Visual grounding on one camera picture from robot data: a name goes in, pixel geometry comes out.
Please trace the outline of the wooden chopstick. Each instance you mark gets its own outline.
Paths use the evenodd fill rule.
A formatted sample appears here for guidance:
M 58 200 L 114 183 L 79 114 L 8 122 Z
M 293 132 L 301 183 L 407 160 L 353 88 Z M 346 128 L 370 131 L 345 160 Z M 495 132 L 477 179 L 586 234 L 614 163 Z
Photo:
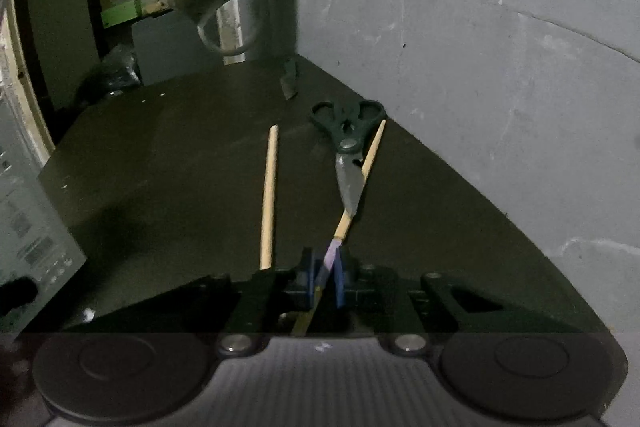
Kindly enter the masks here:
M 276 201 L 277 158 L 279 128 L 269 129 L 264 194 L 262 194 L 262 227 L 260 228 L 259 269 L 268 270 L 272 265 L 274 202 Z
M 376 154 L 378 153 L 378 148 L 380 147 L 382 141 L 385 126 L 386 120 L 383 119 L 381 124 L 378 126 L 378 130 L 376 130 L 367 156 L 366 158 L 364 158 L 361 169 L 363 183 L 367 183 L 369 173 L 372 169 Z M 329 280 L 329 276 L 334 269 L 334 265 L 337 264 L 336 259 L 338 258 L 340 248 L 343 246 L 344 240 L 346 239 L 349 228 L 352 225 L 352 220 L 354 220 L 354 217 L 350 217 L 347 211 L 344 210 L 341 220 L 338 221 L 333 239 L 329 243 L 329 247 L 322 258 L 322 263 L 318 270 L 318 274 L 314 279 L 314 293 L 312 294 L 311 309 L 305 313 L 300 314 L 299 317 L 297 317 L 296 322 L 292 328 L 292 335 L 294 337 L 304 337 L 308 332 L 311 321 L 314 318 L 314 312 L 316 312 L 318 309 L 323 288 L 324 286 L 326 286 L 326 281 Z

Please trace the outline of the small dark knife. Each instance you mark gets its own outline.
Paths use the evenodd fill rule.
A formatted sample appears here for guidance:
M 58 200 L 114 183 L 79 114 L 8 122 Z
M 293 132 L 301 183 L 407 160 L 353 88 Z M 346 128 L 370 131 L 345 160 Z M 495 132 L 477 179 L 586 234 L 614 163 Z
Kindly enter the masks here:
M 295 57 L 288 58 L 283 63 L 283 72 L 280 77 L 280 86 L 286 101 L 296 97 L 298 89 L 298 63 Z

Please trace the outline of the grey cabinet box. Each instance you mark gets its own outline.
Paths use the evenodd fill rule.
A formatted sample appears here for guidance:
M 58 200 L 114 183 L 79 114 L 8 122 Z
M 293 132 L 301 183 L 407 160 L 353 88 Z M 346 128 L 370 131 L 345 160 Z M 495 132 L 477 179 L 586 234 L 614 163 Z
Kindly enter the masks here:
M 192 20 L 177 11 L 139 20 L 131 26 L 131 35 L 145 86 L 224 64 L 201 42 Z

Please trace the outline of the black handled scissors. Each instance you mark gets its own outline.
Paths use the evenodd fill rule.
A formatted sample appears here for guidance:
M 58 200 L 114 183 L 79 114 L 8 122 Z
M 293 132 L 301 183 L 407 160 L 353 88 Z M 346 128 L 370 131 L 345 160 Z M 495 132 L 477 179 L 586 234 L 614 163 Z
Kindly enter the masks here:
M 312 106 L 310 121 L 333 144 L 336 182 L 348 217 L 356 216 L 364 189 L 364 146 L 385 116 L 384 106 L 371 100 L 343 105 L 324 101 Z

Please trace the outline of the white perforated utensil basket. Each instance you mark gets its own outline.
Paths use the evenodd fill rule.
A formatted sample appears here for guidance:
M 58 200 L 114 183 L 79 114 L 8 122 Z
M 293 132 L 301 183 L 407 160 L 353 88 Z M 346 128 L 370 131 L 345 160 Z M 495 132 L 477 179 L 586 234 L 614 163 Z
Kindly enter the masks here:
M 1 332 L 15 337 L 86 262 L 38 180 L 1 49 Z

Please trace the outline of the green box on shelf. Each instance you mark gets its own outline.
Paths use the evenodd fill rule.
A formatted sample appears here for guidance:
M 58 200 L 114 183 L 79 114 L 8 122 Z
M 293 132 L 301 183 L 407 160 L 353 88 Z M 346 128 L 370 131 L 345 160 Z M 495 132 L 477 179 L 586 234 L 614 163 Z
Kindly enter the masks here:
M 104 28 L 110 28 L 142 15 L 141 0 L 128 0 L 112 6 L 101 13 Z

